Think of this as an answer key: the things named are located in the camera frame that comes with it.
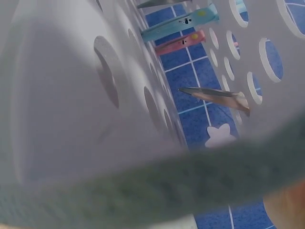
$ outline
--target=white grout line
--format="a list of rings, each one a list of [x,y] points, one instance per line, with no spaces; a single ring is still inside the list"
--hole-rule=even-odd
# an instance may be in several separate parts
[[[174,17],[177,17],[177,14],[176,14],[175,9],[173,8],[173,6],[171,6],[171,9],[172,9],[172,11],[173,11]],[[195,74],[195,78],[196,78],[198,87],[200,87],[198,75],[197,75],[197,72],[196,72],[196,70],[195,70],[194,63],[193,63],[193,60],[192,60],[192,57],[191,57],[191,54],[190,54],[190,51],[189,51],[188,47],[186,47],[186,52],[187,52],[187,55],[189,56],[190,63],[191,63],[191,65],[192,65],[192,69],[193,69],[193,72],[194,72],[194,74]],[[209,116],[208,109],[207,109],[207,107],[206,107],[205,100],[203,100],[203,104],[204,104],[204,109],[205,109],[206,118],[208,119],[209,126],[211,126],[212,124],[211,124],[211,120],[210,120],[210,116]]]
[[[213,104],[213,103],[210,103],[210,102],[205,103],[206,106],[208,106],[210,104]],[[181,112],[178,112],[178,114],[181,115],[181,114],[184,114],[184,113],[187,113],[189,111],[193,111],[193,110],[196,110],[196,109],[199,109],[199,108],[202,108],[202,107],[204,107],[204,104],[200,105],[200,106],[196,106],[196,107],[190,108],[190,109],[187,109],[187,110],[184,110],[184,111],[181,111]]]
[[[289,8],[289,5],[287,5],[287,3],[286,3],[286,8],[287,8],[287,10],[288,10],[289,13],[290,13],[290,16],[291,16],[292,21],[293,21],[294,24],[297,26],[297,24],[296,24],[296,22],[295,22],[295,18],[294,18],[293,14],[292,14],[292,12],[291,12],[291,10],[290,10],[290,8]]]
[[[232,215],[231,207],[228,206],[228,208],[229,208],[229,215],[230,215],[231,226],[232,226],[232,229],[234,229],[234,222],[233,222],[233,215]]]
[[[274,225],[272,225],[272,226],[269,226],[269,227],[267,227],[267,228],[265,228],[265,229],[270,229],[270,228],[274,228],[275,226]]]
[[[167,72],[170,72],[170,71],[175,70],[175,69],[177,69],[177,68],[186,66],[186,65],[190,64],[191,62],[200,61],[200,60],[203,60],[203,59],[206,59],[206,58],[208,58],[208,56],[203,56],[203,57],[197,58],[197,59],[195,59],[195,60],[193,60],[193,61],[189,61],[189,62],[180,64],[180,65],[178,65],[178,66],[176,66],[176,67],[173,67],[173,68],[171,68],[171,69],[165,70],[164,72],[167,73]]]
[[[301,7],[305,7],[305,5],[303,5],[303,4],[299,4],[299,3],[293,3],[293,2],[286,3],[286,5],[293,5],[293,6],[301,6]]]

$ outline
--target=blue clothespin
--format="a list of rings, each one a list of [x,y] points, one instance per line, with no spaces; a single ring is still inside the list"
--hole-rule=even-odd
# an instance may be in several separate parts
[[[137,6],[138,9],[152,7],[152,6],[161,6],[167,4],[175,4],[183,1],[192,1],[192,0],[149,0]]]
[[[243,0],[236,0],[239,13],[245,12]],[[197,25],[203,25],[211,21],[218,21],[218,13],[214,4],[206,8],[164,21],[141,32],[144,42],[155,41],[175,32],[186,30]]]

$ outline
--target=blue tile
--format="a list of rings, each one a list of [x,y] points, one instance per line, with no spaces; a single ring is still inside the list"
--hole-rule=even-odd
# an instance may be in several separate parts
[[[171,7],[146,15],[147,24],[151,27],[174,17]]]
[[[198,229],[232,229],[229,210],[195,216]]]
[[[295,23],[300,32],[305,34],[305,7],[296,5],[288,5],[288,7],[293,15],[293,18],[295,19]]]
[[[186,49],[180,49],[165,55],[161,55],[160,59],[162,61],[164,70],[169,70],[190,61]]]
[[[160,45],[160,44],[163,44],[163,43],[165,43],[165,42],[169,42],[169,41],[171,41],[171,40],[173,40],[173,39],[176,39],[176,38],[178,38],[178,37],[181,37],[180,32],[175,32],[175,33],[173,33],[173,34],[171,34],[171,35],[168,35],[168,36],[166,36],[166,37],[163,37],[163,38],[161,38],[161,39],[156,40],[154,43],[155,43],[156,45]]]
[[[183,35],[187,35],[187,34],[190,34],[192,32],[195,32],[196,30],[194,28],[189,28],[189,29],[186,29],[186,30],[182,30],[182,34]]]
[[[207,110],[212,126],[219,128],[227,123],[230,125],[231,135],[238,137],[238,132],[228,107],[210,104],[207,106]]]
[[[182,4],[174,5],[173,9],[175,10],[175,13],[176,13],[177,17],[186,14],[186,11],[185,11],[185,9],[184,9]]]
[[[244,21],[249,21],[248,12],[242,12],[240,16]]]
[[[196,98],[178,91],[178,89],[181,87],[198,86],[192,66],[190,64],[167,72],[166,77],[178,112],[203,104],[201,100],[198,101]]]
[[[235,229],[265,229],[272,226],[262,202],[231,209]]]
[[[221,90],[214,69],[208,58],[195,61],[194,67],[201,87]]]
[[[281,79],[283,77],[282,60],[272,42],[266,42],[266,52],[272,70]]]
[[[286,3],[297,3],[297,4],[302,4],[305,5],[304,0],[285,0]]]
[[[201,43],[189,46],[189,52],[193,61],[206,56],[205,50]]]
[[[189,147],[201,146],[209,139],[207,127],[209,122],[205,108],[198,108],[179,115],[187,145]]]

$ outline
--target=basket hole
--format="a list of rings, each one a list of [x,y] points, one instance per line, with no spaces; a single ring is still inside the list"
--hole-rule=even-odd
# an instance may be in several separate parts
[[[147,87],[144,87],[144,97],[145,97],[146,106],[147,106],[149,115],[151,117],[152,123],[154,124],[154,126],[156,127],[157,130],[161,130],[162,123],[161,123],[159,111],[158,111],[157,105],[153,99],[153,96]]]
[[[239,4],[236,4],[236,0],[229,0],[230,8],[237,23],[241,27],[246,28],[248,26],[249,21],[247,8],[242,0],[240,0],[239,2]]]
[[[262,104],[262,102],[263,102],[262,90],[258,83],[257,78],[253,75],[252,72],[248,72],[247,81],[248,81],[250,93],[251,93],[254,101],[257,104]]]
[[[214,65],[217,67],[218,66],[218,61],[217,61],[217,58],[216,58],[216,55],[215,55],[213,49],[210,49],[210,54],[211,54],[211,58],[212,58],[212,61],[213,61]]]
[[[267,38],[262,38],[259,42],[259,53],[269,78],[275,83],[280,82],[283,77],[283,64],[276,47]]]
[[[224,57],[224,67],[228,73],[228,76],[230,77],[231,80],[235,79],[231,64],[229,62],[229,59],[227,57]]]
[[[223,84],[224,84],[224,90],[229,92],[230,91],[230,88],[229,88],[229,85],[228,85],[228,82],[227,82],[227,79],[224,75],[221,76],[221,79],[223,81]]]
[[[295,36],[304,38],[305,27],[303,25],[305,23],[305,7],[293,3],[290,4],[291,1],[287,0],[276,0],[276,2],[280,14],[290,31]]]
[[[216,37],[216,34],[215,34],[214,30],[212,28],[210,28],[209,32],[210,32],[210,36],[211,36],[213,45],[215,46],[216,49],[219,49],[218,39]]]
[[[174,131],[173,131],[173,125],[172,125],[171,119],[170,119],[166,110],[164,110],[164,117],[165,117],[167,129],[169,130],[172,139],[174,139],[175,134],[174,134]]]
[[[115,61],[117,63],[119,61],[119,58],[115,54],[115,50],[112,48],[112,46],[102,36],[98,36],[95,38],[94,52],[96,54],[96,70],[100,77],[100,81],[104,87],[104,90],[113,105],[119,108],[119,95],[116,88],[115,79],[103,54],[105,56],[109,56],[109,59],[111,59],[111,61]]]
[[[235,36],[232,34],[231,31],[227,31],[226,36],[227,36],[228,45],[229,45],[229,48],[231,50],[233,57],[235,59],[239,60],[240,51],[239,51],[239,48],[236,46],[237,40],[236,40]]]
[[[102,5],[100,3],[100,0],[96,0],[96,4],[98,5],[98,7],[100,8],[100,10],[103,12],[103,8]]]

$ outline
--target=cartoon face on clothespin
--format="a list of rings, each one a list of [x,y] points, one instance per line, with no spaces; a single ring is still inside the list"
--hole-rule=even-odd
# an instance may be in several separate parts
[[[184,18],[183,20],[179,20],[179,23],[183,23],[183,24],[188,24],[192,22],[192,19],[191,18]]]
[[[163,55],[204,41],[204,32],[200,30],[161,44],[155,48],[155,51],[157,55]]]

